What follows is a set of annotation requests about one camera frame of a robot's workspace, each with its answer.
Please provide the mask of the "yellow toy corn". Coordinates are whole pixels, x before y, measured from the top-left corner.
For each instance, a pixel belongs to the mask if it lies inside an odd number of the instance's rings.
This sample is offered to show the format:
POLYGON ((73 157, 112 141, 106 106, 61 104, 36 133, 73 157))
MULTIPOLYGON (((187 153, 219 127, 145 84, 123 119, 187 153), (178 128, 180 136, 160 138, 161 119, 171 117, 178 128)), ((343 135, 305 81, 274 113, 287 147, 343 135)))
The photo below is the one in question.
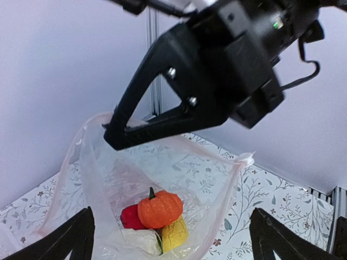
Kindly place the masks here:
POLYGON ((168 252, 181 246, 188 237, 188 229, 182 216, 175 222, 161 229, 162 249, 168 252))

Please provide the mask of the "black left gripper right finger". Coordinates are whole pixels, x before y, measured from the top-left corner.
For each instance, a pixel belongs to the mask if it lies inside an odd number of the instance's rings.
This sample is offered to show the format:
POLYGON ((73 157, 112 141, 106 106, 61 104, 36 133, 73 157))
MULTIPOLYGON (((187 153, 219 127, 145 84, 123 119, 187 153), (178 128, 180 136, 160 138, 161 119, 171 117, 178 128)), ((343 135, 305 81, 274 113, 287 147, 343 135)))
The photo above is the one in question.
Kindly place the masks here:
POLYGON ((254 259, 339 259, 300 238, 262 208, 253 210, 249 232, 254 259))

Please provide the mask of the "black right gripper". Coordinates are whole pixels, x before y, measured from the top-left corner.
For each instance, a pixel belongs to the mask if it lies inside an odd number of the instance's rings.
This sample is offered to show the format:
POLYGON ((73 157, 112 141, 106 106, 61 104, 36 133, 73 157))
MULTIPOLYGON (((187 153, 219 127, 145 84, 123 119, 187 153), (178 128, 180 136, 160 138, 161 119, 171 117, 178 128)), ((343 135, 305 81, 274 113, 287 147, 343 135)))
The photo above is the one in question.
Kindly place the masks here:
POLYGON ((324 38, 319 8, 319 1, 217 1, 188 20, 231 119, 254 127, 283 102, 285 90, 318 75, 320 64, 312 61, 312 74, 281 85, 273 68, 292 43, 305 62, 304 45, 324 38))

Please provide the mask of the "clear zip top bag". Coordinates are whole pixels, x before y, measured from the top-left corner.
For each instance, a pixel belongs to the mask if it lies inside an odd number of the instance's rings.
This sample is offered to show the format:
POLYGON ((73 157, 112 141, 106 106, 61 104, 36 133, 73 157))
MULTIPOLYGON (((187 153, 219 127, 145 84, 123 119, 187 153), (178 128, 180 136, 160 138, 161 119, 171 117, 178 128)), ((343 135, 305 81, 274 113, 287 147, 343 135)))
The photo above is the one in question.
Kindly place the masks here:
POLYGON ((70 217, 67 192, 70 168, 78 164, 82 206, 95 220, 93 259, 156 259, 126 245, 120 215, 155 192, 177 194, 183 202, 186 241, 160 259, 202 259, 229 210, 242 170, 254 162, 251 153, 225 159, 185 136, 174 136, 122 151, 104 141, 103 126, 111 113, 89 118, 74 137, 62 163, 55 193, 37 235, 48 235, 70 217))

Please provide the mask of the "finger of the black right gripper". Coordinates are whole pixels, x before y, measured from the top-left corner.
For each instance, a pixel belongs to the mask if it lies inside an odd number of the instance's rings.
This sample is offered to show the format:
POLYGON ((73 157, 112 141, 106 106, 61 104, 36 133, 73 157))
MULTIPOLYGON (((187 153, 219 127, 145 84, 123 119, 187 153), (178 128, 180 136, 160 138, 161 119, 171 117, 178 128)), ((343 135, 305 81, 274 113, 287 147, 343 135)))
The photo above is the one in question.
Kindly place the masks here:
MULTIPOLYGON (((193 70, 197 42, 188 26, 180 23, 162 34, 152 46, 155 68, 169 79, 169 85, 186 102, 194 93, 193 70)), ((123 97, 114 110, 110 127, 125 127, 152 81, 151 52, 148 50, 123 97)))
POLYGON ((228 119, 227 113, 214 95, 216 85, 201 68, 193 70, 194 93, 187 101, 162 115, 136 127, 110 127, 106 125, 105 141, 120 151, 158 139, 180 135, 215 126, 228 119))

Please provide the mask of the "red toy pepper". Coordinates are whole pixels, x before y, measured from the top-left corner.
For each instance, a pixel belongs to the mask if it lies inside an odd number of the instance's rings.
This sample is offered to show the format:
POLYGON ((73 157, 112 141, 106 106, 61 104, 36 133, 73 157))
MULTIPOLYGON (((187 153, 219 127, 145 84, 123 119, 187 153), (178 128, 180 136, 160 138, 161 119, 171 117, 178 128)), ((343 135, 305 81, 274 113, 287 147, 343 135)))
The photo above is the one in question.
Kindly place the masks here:
POLYGON ((138 205, 134 204, 124 208, 120 215, 121 223, 125 229, 146 230, 138 216, 138 205))

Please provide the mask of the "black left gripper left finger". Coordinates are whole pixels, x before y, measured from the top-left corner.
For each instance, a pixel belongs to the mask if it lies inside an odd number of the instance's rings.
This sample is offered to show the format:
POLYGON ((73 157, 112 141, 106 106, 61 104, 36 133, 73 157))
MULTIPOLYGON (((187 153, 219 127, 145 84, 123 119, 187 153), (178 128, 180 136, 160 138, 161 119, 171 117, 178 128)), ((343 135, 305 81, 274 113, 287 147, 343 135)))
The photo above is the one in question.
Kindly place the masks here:
POLYGON ((5 260, 91 260, 95 222, 91 207, 79 211, 53 232, 37 242, 5 257, 5 260))

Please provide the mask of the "white toy cauliflower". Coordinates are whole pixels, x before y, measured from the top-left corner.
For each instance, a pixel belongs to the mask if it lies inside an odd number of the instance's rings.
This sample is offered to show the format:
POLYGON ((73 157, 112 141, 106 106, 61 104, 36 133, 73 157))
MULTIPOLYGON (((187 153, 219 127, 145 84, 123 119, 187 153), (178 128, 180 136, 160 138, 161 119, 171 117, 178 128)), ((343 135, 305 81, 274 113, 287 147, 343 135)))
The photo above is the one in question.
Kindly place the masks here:
POLYGON ((123 238, 128 246, 160 256, 163 253, 162 239, 155 230, 123 229, 123 238))

